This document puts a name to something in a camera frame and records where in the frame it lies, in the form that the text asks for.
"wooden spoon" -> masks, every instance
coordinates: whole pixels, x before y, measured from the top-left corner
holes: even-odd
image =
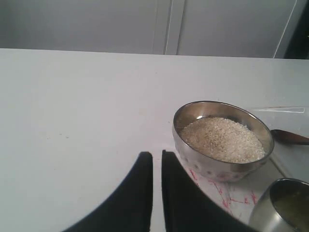
[[[273,138],[283,144],[309,145],[309,138],[283,130],[271,130]]]

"stainless steel bowl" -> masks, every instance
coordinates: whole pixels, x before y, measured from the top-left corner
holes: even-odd
[[[265,156],[249,163],[230,163],[201,154],[180,137],[181,130],[202,117],[223,117],[246,125],[260,140]],[[175,114],[173,137],[181,159],[202,176],[217,181],[238,181],[266,163],[274,148],[274,141],[267,126],[249,112],[236,106],[217,101],[197,101],[184,105]]]
[[[249,225],[263,232],[309,231],[309,184],[276,180],[257,202]]]

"spoon handle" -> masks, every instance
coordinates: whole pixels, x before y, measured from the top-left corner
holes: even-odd
[[[283,130],[271,130],[275,140],[283,144],[309,145],[309,138]]]

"cabinet door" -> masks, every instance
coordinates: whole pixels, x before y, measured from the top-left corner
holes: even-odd
[[[0,47],[162,54],[166,0],[0,1]]]
[[[185,0],[179,38],[167,43],[177,49],[167,47],[167,54],[272,58],[280,50],[283,57],[305,3]]]

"uncooked rice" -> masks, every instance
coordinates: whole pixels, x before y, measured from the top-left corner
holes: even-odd
[[[181,138],[198,152],[217,160],[248,163],[265,152],[256,135],[246,126],[222,117],[204,117],[186,126]]]

